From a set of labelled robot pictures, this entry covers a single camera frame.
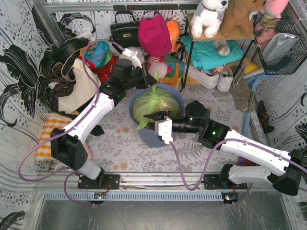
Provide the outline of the white sneaker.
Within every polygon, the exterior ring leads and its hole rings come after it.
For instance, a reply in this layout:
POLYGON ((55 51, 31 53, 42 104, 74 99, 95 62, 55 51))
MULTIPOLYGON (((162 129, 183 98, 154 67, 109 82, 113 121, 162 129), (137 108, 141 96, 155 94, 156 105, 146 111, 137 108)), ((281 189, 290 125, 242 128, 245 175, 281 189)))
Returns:
POLYGON ((217 89, 222 92, 227 92, 231 88, 232 81, 234 79, 233 72, 231 68, 224 69, 223 72, 220 73, 219 79, 217 82, 217 89))

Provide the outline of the silver foil pouch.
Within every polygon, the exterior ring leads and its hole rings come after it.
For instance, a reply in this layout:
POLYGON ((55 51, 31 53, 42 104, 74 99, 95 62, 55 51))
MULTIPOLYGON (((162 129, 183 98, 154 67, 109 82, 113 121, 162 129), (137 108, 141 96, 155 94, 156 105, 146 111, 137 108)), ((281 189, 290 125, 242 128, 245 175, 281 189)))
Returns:
POLYGON ((265 62, 284 57, 299 40, 299 36, 289 33, 278 33, 268 43, 262 56, 265 62))

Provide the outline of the brown teddy bear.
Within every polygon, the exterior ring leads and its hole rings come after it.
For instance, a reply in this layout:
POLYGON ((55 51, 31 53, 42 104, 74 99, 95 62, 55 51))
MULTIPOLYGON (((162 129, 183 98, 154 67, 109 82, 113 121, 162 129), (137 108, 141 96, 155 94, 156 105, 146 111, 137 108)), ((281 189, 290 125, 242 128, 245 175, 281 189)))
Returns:
POLYGON ((265 0, 234 0, 229 3, 224 13, 221 34, 223 37, 230 37, 234 28, 240 29, 244 37, 253 33, 253 15, 263 9, 265 0))

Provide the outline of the cream canvas tote bag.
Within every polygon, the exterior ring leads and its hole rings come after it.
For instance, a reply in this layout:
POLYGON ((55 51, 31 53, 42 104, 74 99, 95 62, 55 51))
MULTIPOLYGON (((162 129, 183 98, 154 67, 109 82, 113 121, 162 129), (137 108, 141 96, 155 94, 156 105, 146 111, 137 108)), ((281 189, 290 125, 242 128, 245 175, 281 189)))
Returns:
POLYGON ((88 103, 97 93, 101 82, 97 74, 93 73, 87 66, 83 67, 82 60, 75 59, 72 66, 75 81, 70 82, 60 79, 60 82, 51 82, 49 87, 50 109, 60 113, 72 114, 88 103))

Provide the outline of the colourful printed cloth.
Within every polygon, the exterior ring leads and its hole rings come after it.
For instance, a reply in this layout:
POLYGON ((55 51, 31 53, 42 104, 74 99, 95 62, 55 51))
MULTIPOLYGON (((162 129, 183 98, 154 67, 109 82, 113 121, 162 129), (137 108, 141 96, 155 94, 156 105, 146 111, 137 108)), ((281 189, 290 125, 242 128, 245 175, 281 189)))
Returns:
POLYGON ((112 59, 112 53, 107 42, 100 41, 86 50, 84 59, 89 68, 102 68, 112 59))

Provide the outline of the orange plush toy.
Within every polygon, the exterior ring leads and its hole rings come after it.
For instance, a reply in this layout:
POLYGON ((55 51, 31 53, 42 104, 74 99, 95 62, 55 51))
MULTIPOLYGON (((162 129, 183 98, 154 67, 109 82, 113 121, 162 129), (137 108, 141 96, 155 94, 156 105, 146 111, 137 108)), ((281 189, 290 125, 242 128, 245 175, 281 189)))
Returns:
POLYGON ((169 36, 170 36, 170 41, 171 41, 171 53, 177 52, 178 49, 180 48, 180 44, 177 44, 177 40, 180 37, 180 27, 179 23, 177 21, 167 21, 166 22, 168 31, 169 31, 169 36))

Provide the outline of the black leather handbag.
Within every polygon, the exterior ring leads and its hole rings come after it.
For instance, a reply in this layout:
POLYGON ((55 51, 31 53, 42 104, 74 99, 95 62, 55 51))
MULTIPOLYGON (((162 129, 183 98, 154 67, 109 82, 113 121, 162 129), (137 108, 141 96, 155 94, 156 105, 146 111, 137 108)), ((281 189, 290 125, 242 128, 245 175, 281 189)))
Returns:
POLYGON ((138 38, 139 25, 140 22, 135 19, 131 11, 117 11, 115 14, 115 21, 110 25, 110 39, 123 48, 131 46, 141 47, 138 38), (120 14, 128 14, 132 17, 132 20, 126 23, 118 23, 117 16, 120 14))

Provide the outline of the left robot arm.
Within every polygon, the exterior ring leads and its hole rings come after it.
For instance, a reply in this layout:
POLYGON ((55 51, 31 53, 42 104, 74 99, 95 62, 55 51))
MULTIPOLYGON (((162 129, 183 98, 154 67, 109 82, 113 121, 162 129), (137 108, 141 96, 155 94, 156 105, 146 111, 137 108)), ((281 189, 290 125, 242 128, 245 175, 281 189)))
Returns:
POLYGON ((126 96, 131 88, 146 89, 157 81, 147 75, 139 60, 119 59, 111 77, 101 84, 87 107, 62 130, 51 132, 51 156, 80 173, 80 189, 109 188, 105 171, 89 158, 83 144, 98 122, 126 96))

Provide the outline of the black hat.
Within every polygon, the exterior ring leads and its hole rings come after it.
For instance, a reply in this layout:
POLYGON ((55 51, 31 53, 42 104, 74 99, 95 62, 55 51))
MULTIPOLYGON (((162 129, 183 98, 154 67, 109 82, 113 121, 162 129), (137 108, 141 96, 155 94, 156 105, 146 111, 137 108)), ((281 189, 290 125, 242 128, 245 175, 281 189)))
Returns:
POLYGON ((83 47, 86 47, 88 43, 89 40, 86 38, 71 39, 58 48, 53 47, 52 58, 56 63, 64 63, 71 54, 83 47))

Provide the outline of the pink white plush doll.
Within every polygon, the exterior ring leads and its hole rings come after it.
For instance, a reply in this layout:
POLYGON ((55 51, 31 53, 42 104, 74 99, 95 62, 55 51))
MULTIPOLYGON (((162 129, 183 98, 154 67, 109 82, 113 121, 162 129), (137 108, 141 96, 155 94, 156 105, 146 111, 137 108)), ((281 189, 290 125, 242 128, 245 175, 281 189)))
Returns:
POLYGON ((168 66, 167 62, 155 56, 149 56, 147 59, 147 71, 152 77, 157 77, 158 80, 162 81, 162 79, 171 72, 171 68, 168 66))

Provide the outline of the metal mounting rail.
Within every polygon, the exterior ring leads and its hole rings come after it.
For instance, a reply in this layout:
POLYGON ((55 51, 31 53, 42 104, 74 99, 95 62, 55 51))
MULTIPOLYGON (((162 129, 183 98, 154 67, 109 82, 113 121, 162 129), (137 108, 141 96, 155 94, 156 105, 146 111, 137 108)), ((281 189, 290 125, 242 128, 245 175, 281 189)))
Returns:
POLYGON ((231 205, 256 192, 284 196, 270 182, 262 179, 252 182, 253 185, 225 187, 220 183, 218 173, 209 172, 195 190, 189 191, 177 172, 109 172, 102 187, 94 188, 84 177, 61 172, 36 185, 32 202, 71 201, 84 207, 111 201, 213 201, 231 205))

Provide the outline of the red cloth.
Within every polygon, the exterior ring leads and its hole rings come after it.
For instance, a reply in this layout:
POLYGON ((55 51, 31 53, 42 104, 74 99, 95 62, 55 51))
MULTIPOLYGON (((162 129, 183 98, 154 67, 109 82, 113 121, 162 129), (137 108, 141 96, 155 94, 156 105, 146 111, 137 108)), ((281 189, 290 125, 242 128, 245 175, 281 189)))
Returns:
POLYGON ((86 60, 86 65, 90 68, 90 70, 97 74, 101 83, 104 83, 106 80, 108 80, 111 76, 111 74, 114 71, 115 64, 118 61, 118 57, 112 57, 111 60, 105 64, 101 68, 94 68, 93 63, 86 60))

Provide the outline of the rainbow striped cloth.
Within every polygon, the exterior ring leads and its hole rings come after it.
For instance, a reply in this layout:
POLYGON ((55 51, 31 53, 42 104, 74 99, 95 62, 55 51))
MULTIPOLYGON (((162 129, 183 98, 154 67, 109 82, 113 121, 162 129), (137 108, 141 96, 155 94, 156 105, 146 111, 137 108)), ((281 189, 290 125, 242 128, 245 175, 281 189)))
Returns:
POLYGON ((166 61, 168 70, 170 71, 167 72, 164 78, 159 80, 159 83, 167 84, 176 88, 183 77, 183 73, 186 68, 186 63, 180 61, 179 59, 171 55, 165 56, 164 60, 166 61))

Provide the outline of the green trash bag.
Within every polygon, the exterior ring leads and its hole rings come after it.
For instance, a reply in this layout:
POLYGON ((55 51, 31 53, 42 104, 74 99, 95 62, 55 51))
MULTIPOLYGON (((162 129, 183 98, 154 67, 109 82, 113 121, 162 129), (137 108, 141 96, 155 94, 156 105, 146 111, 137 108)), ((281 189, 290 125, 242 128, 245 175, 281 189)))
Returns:
POLYGON ((169 111, 171 115, 182 115, 178 101, 165 89, 154 84, 150 89, 136 97, 132 104, 132 118, 138 124, 137 130, 147 128, 152 119, 144 117, 160 111, 169 111))

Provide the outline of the white fluffy plush lamb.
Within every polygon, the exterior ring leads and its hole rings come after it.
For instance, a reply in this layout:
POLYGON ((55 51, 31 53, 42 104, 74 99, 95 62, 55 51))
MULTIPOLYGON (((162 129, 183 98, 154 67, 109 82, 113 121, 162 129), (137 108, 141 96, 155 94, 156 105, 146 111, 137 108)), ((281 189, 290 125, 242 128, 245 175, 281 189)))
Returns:
MULTIPOLYGON (((130 47, 128 47, 128 49, 130 49, 132 51, 137 51, 138 52, 137 57, 141 60, 141 63, 144 63, 144 60, 145 60, 144 54, 138 47, 130 46, 130 47)), ((127 59, 127 57, 121 53, 119 55, 119 59, 127 59)))

